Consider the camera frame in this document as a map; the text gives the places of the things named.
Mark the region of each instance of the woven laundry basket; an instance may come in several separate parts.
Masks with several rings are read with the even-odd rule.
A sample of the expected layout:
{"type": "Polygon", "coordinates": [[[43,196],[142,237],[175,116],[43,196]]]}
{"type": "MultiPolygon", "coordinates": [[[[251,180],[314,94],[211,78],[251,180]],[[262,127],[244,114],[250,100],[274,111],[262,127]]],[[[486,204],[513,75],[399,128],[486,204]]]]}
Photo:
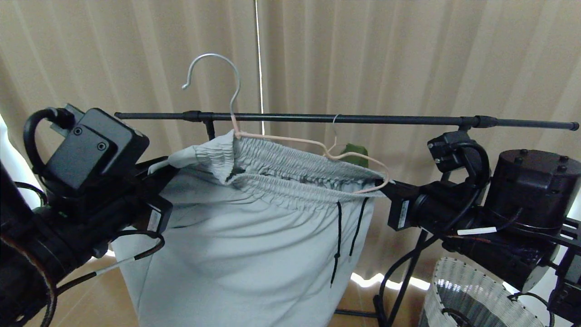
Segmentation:
{"type": "Polygon", "coordinates": [[[426,294],[420,327],[543,327],[543,324],[499,283],[454,258],[442,258],[426,294]],[[444,309],[452,312],[442,313],[444,309]]]}

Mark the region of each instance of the black drawstring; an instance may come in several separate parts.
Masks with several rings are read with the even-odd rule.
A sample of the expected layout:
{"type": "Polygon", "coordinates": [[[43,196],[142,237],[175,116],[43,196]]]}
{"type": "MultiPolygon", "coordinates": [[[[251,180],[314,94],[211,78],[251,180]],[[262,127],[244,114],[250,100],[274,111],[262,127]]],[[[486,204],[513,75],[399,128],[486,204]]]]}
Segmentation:
{"type": "Polygon", "coordinates": [[[335,266],[333,267],[333,275],[331,275],[331,286],[335,280],[335,272],[337,272],[337,264],[339,264],[339,257],[341,256],[341,203],[337,201],[337,208],[339,208],[339,233],[337,234],[337,253],[335,253],[335,266]]]}
{"type": "Polygon", "coordinates": [[[359,213],[359,220],[357,221],[357,229],[355,230],[355,235],[353,236],[353,242],[351,242],[351,250],[349,250],[349,256],[351,257],[353,254],[353,248],[355,247],[355,240],[357,239],[357,234],[359,234],[359,226],[361,226],[361,219],[363,219],[363,211],[365,210],[365,204],[367,203],[369,198],[365,198],[363,200],[363,204],[361,205],[361,212],[359,213]]]}

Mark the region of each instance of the brown tile floor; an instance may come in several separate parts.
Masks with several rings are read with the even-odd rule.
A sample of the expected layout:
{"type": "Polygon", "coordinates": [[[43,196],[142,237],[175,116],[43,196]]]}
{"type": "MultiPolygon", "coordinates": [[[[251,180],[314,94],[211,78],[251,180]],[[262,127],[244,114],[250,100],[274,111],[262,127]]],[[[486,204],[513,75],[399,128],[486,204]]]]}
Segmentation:
{"type": "MultiPolygon", "coordinates": [[[[87,272],[111,265],[112,257],[103,257],[87,263],[73,272],[62,283],[81,276],[87,272]]],[[[379,285],[368,288],[349,282],[338,308],[348,310],[373,311],[373,295],[377,294],[379,285]]],[[[386,290],[385,305],[389,309],[397,292],[386,290]]],[[[417,326],[423,305],[425,292],[410,286],[394,327],[417,326]]],[[[42,321],[44,310],[26,324],[36,327],[42,321]]],[[[113,270],[84,282],[59,296],[52,327],[138,327],[127,288],[119,270],[113,270]]],[[[333,315],[330,327],[376,327],[377,321],[371,318],[333,315]]]]}

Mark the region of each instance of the beige curtain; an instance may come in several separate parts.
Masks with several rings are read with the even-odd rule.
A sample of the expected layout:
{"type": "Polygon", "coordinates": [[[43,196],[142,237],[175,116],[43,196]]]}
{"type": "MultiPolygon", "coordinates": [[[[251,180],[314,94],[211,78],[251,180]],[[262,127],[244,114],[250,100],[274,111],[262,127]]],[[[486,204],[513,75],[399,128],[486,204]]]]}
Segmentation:
{"type": "MultiPolygon", "coordinates": [[[[581,2],[259,2],[264,110],[276,113],[473,116],[581,120],[581,2]]],[[[272,123],[267,132],[332,144],[330,126],[272,123]]],[[[413,184],[439,178],[426,142],[451,127],[340,125],[413,184]]],[[[581,159],[579,133],[472,130],[492,167],[502,150],[536,148],[581,159]]],[[[462,176],[454,176],[456,181],[462,176]]],[[[415,244],[417,229],[386,226],[377,201],[358,273],[370,278],[415,244]]],[[[432,246],[416,277],[429,280],[432,246]]]]}
{"type": "MultiPolygon", "coordinates": [[[[260,112],[259,38],[265,112],[580,121],[580,35],[578,1],[0,1],[0,110],[21,150],[26,117],[67,102],[110,113],[226,112],[235,83],[225,62],[205,59],[193,86],[180,89],[194,57],[218,52],[241,71],[238,111],[260,112]]],[[[207,140],[199,123],[128,123],[151,140],[144,159],[207,140]]],[[[265,127],[332,143],[329,125],[265,127]]],[[[453,128],[337,130],[339,143],[366,146],[392,178],[423,184],[439,177],[426,141],[453,128]]],[[[471,135],[492,165],[512,148],[581,155],[580,134],[570,131],[497,127],[471,135]]],[[[46,126],[37,137],[48,159],[61,138],[46,126]]],[[[388,212],[389,201],[377,201],[357,271],[365,278],[415,242],[416,229],[386,226],[388,212]]],[[[441,254],[438,246],[426,251],[416,277],[429,280],[441,254]]]]}

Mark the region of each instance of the gray shorts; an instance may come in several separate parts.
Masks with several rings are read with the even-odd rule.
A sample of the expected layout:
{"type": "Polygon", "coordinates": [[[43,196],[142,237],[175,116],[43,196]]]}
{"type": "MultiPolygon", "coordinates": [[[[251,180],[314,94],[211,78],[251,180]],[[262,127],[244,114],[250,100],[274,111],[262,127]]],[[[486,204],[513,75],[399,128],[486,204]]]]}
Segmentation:
{"type": "MultiPolygon", "coordinates": [[[[182,168],[162,192],[166,245],[121,268],[141,326],[328,324],[384,197],[352,192],[382,175],[232,132],[151,170],[163,165],[182,168]]],[[[154,244],[113,248],[122,260],[154,244]]]]}

